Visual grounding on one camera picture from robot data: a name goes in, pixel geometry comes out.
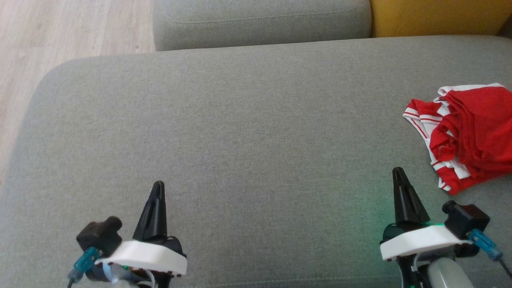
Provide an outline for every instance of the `gray sofa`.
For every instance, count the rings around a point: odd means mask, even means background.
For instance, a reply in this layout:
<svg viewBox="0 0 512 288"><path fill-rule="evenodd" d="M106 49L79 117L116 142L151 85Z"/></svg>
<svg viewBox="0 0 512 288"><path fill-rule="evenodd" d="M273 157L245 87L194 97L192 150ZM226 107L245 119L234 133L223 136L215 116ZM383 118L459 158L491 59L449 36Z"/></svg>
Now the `gray sofa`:
<svg viewBox="0 0 512 288"><path fill-rule="evenodd" d="M405 106L446 85L512 87L511 51L500 37L428 36L68 62L34 93L2 185L0 282L64 287L76 234L116 215L129 239L162 180L189 261L173 287L397 287L379 251L392 168L433 221L450 198ZM509 257L511 183L453 197L488 213ZM482 253L460 263L475 287L510 284Z"/></svg>

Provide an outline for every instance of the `seam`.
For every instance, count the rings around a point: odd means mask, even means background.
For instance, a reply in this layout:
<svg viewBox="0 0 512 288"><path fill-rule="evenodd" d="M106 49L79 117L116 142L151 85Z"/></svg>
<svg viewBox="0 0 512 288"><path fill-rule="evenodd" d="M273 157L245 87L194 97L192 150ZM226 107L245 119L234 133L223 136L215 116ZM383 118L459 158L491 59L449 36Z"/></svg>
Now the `seam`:
<svg viewBox="0 0 512 288"><path fill-rule="evenodd" d="M311 17L325 17L325 16L335 16L339 14L345 14L356 9L359 9L364 4L364 1L350 10L342 11L342 12L330 12L330 13L300 13L300 14L282 14L282 15L272 15L266 17L247 17L247 18L233 18L233 19L218 19L218 20L208 20L208 21L178 21L173 20L166 13L164 13L164 17L173 25L178 26L209 26L209 25L221 25L221 24L232 24L232 23L248 23L248 22L262 22L269 20L282 20L282 19L291 19L291 18L311 18Z"/></svg>
<svg viewBox="0 0 512 288"><path fill-rule="evenodd" d="M383 279L389 278L394 279L395 277L386 277L381 275L373 276L357 276L357 277L311 277L311 278L296 278L296 279L285 279L285 280L264 280L264 281L250 281L250 282L237 282L237 283L225 283L225 284L214 284L214 285L199 285L199 286L187 286L188 288L216 288L216 287L233 287L233 286L246 286L246 285L258 285L258 286L290 286L290 285L305 285L307 282L313 281L338 281L338 280L354 280L363 279L366 282L371 281L370 278Z"/></svg>

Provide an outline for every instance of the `white stripe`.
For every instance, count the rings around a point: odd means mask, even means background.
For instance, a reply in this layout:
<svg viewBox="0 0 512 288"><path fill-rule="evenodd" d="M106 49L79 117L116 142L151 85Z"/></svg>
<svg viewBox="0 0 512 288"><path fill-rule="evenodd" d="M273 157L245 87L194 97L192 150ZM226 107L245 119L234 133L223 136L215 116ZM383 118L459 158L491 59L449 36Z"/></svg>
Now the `white stripe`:
<svg viewBox="0 0 512 288"><path fill-rule="evenodd" d="M413 116L413 115L411 115L411 114L405 114L405 113L404 113L404 114L402 115L402 117L403 117L403 118L412 118L412 119L420 120L420 119L419 119L419 116Z"/></svg>
<svg viewBox="0 0 512 288"><path fill-rule="evenodd" d="M414 115L418 115L418 111L417 110L414 110L414 109L409 108L409 107L406 108L406 112L413 113Z"/></svg>
<svg viewBox="0 0 512 288"><path fill-rule="evenodd" d="M419 120L411 119L411 118L405 117L405 116L404 116L404 118L407 119L407 121L409 121L414 126L414 128L419 132L419 134L423 138L423 140L427 139L427 138L425 138L423 136L423 133L421 131L423 131L426 135L428 135L428 133L424 130L425 127L423 126L423 124Z"/></svg>
<svg viewBox="0 0 512 288"><path fill-rule="evenodd" d="M483 87L503 87L503 85L499 83L492 83L488 85L459 85L459 86L444 86L439 88L437 93L441 96L446 96L449 91L467 91L472 89L478 89Z"/></svg>
<svg viewBox="0 0 512 288"><path fill-rule="evenodd" d="M455 174L457 174L457 178L464 179L471 176L470 172L467 170L466 165L460 163L459 161L452 161L452 163Z"/></svg>
<svg viewBox="0 0 512 288"><path fill-rule="evenodd" d="M441 98L441 97L437 97L437 98L435 98L432 102L434 102L434 103L441 103L441 104L443 104L443 105L445 105L445 106L450 106L450 103L448 103L447 101L443 101L443 100L441 100L440 98Z"/></svg>
<svg viewBox="0 0 512 288"><path fill-rule="evenodd" d="M435 121L429 121L429 120L425 120L425 119L421 119L421 123L428 123L428 124L433 124L435 126L438 126L439 125L439 122L435 122Z"/></svg>
<svg viewBox="0 0 512 288"><path fill-rule="evenodd" d="M429 149L429 154L430 154L430 159L432 160L432 161L430 161L430 165L434 166L434 164L439 161L434 157L434 154L432 154L432 151L430 151L430 149Z"/></svg>
<svg viewBox="0 0 512 288"><path fill-rule="evenodd" d="M447 106L445 106L444 104L441 105L441 107L439 107L439 109L437 110L437 114L445 117L446 115L448 115L450 113L450 110L448 109Z"/></svg>
<svg viewBox="0 0 512 288"><path fill-rule="evenodd" d="M439 184L437 185L437 187L445 190L445 191L450 191L452 188L450 186L448 186L445 182L443 182L443 180L441 179L441 177L439 178Z"/></svg>
<svg viewBox="0 0 512 288"><path fill-rule="evenodd" d="M443 167L446 167L446 166L444 165L443 162L441 162L441 163L435 164L433 167L434 167L434 170L437 171L437 170L439 170L439 169L441 169Z"/></svg>
<svg viewBox="0 0 512 288"><path fill-rule="evenodd" d="M432 120L437 120L437 121L443 120L443 117L428 115L428 114L421 114L419 117L420 117L420 119L423 117L423 118L430 118Z"/></svg>

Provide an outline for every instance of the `robotic arm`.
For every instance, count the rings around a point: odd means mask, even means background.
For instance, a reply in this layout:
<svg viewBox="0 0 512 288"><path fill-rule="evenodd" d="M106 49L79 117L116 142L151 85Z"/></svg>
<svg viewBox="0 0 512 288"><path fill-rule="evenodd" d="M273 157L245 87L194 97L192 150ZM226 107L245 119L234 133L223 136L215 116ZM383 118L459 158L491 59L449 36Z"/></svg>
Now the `robotic arm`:
<svg viewBox="0 0 512 288"><path fill-rule="evenodd" d="M186 274L187 259L180 241L167 235L164 183L157 181L142 210L132 241L117 233L122 223L111 216L91 222L76 236L84 254L69 273L68 288L85 274L91 281L116 287L167 288L173 277Z"/></svg>
<svg viewBox="0 0 512 288"><path fill-rule="evenodd" d="M380 252L385 261L396 261L402 287L472 288L455 258L473 257L483 249L493 261L502 260L496 245L483 234L490 218L475 205L448 201L444 224L430 224L430 217L402 168L393 169L395 223L384 230Z"/></svg>

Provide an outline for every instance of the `cable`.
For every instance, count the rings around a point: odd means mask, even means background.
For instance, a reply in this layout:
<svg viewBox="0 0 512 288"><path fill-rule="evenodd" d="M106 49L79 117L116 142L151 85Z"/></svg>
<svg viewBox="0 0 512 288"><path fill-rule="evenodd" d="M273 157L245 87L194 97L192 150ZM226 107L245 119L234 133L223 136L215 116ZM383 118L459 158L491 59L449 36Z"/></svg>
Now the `cable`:
<svg viewBox="0 0 512 288"><path fill-rule="evenodd" d="M153 275L153 273L151 273L150 270L145 270L146 271L146 274L150 277L151 279L151 288L155 288L155 285L156 285L156 280L155 280L155 275Z"/></svg>
<svg viewBox="0 0 512 288"><path fill-rule="evenodd" d="M100 257L100 251L97 248L89 247L73 265L73 269L68 274L69 284L68 288L74 283L80 282L83 275L92 267L94 267L94 261Z"/></svg>
<svg viewBox="0 0 512 288"><path fill-rule="evenodd" d="M414 257L414 262L413 262L413 271L414 272L418 272L418 258L420 255L421 255L421 252L416 254L416 256Z"/></svg>
<svg viewBox="0 0 512 288"><path fill-rule="evenodd" d="M510 268L508 268L507 264L503 261L503 258L498 259L503 269L505 269L505 272L507 275L512 279L512 272L510 271Z"/></svg>
<svg viewBox="0 0 512 288"><path fill-rule="evenodd" d="M402 272L402 268L400 268L400 279L402 280L402 285L401 287L403 288L403 272Z"/></svg>

